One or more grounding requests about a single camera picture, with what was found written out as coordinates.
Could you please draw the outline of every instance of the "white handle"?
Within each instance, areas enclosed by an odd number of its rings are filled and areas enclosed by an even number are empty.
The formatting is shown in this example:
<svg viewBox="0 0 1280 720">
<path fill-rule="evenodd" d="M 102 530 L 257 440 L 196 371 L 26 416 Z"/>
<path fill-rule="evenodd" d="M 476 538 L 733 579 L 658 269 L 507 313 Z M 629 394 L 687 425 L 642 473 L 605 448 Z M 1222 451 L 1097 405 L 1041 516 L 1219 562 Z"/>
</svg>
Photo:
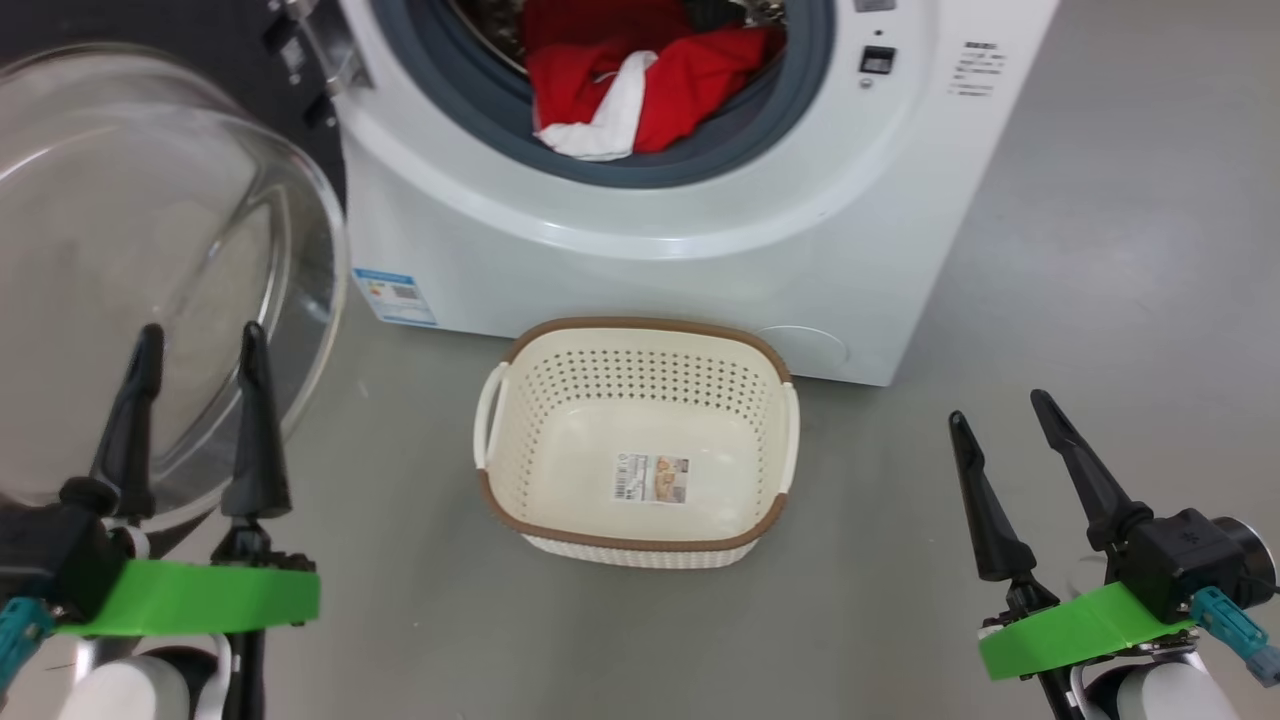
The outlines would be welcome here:
<svg viewBox="0 0 1280 720">
<path fill-rule="evenodd" d="M 503 363 L 489 373 L 489 379 L 484 382 L 480 391 L 480 402 L 476 404 L 476 424 L 471 434 L 471 454 L 475 456 L 476 470 L 484 470 L 489 454 L 489 413 L 493 410 L 493 398 L 498 395 L 502 378 L 507 375 L 509 364 Z"/>
<path fill-rule="evenodd" d="M 782 384 L 782 398 L 787 409 L 787 455 L 782 461 L 782 486 L 778 492 L 791 489 L 796 474 L 796 457 L 800 455 L 800 397 L 791 383 Z"/>
</svg>

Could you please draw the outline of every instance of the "door hinge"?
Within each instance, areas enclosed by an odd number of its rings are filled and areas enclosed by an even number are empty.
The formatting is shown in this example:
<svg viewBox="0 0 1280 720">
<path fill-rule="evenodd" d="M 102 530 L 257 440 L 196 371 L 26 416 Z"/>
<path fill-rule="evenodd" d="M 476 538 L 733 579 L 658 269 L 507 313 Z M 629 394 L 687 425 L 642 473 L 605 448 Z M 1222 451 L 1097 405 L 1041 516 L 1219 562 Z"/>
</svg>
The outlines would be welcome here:
<svg viewBox="0 0 1280 720">
<path fill-rule="evenodd" d="M 280 1 L 320 61 L 330 96 L 356 85 L 372 85 L 338 0 L 271 0 L 269 6 Z"/>
</svg>

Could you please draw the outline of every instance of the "floor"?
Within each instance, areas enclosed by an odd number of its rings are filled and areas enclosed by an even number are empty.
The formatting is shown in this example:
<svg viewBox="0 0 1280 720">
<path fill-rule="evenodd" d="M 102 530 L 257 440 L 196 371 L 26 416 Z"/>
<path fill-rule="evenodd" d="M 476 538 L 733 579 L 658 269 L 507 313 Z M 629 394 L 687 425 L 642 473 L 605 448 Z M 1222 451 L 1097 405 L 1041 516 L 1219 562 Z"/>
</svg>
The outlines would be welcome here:
<svg viewBox="0 0 1280 720">
<path fill-rule="evenodd" d="M 503 529 L 468 448 L 506 342 L 356 299 L 271 525 L 325 583 L 321 621 L 270 638 L 271 720 L 1048 717 L 978 660 L 1004 588 L 974 574 L 945 419 L 968 413 L 1056 591 L 1088 546 L 1034 387 L 1157 512 L 1280 538 L 1277 29 L 1267 0 L 1065 0 L 899 382 L 801 383 L 791 503 L 726 570 L 589 565 Z M 1257 619 L 1280 632 L 1280 602 Z M 1275 716 L 1204 650 L 1243 717 Z M 64 651 L 5 717 L 52 714 Z"/>
</svg>

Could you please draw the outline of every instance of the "laundry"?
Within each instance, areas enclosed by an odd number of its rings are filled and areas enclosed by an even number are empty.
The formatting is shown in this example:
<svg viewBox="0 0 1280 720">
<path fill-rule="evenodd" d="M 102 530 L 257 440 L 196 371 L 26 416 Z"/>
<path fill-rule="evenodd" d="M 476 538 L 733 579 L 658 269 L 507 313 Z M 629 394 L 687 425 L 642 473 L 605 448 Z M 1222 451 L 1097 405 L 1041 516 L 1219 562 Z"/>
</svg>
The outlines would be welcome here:
<svg viewBox="0 0 1280 720">
<path fill-rule="evenodd" d="M 785 42 L 740 23 L 696 33 L 682 0 L 529 0 L 524 33 L 535 135 L 591 161 L 687 137 Z"/>
</svg>

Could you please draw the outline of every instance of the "label inside basket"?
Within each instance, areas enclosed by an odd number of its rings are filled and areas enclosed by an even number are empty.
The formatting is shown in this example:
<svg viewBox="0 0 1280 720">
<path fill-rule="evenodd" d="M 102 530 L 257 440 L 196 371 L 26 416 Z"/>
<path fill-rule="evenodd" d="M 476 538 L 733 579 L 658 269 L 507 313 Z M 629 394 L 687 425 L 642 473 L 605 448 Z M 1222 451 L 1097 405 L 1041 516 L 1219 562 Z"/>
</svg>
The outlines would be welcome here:
<svg viewBox="0 0 1280 720">
<path fill-rule="evenodd" d="M 689 460 L 671 455 L 618 455 L 613 500 L 684 505 L 689 492 Z"/>
</svg>

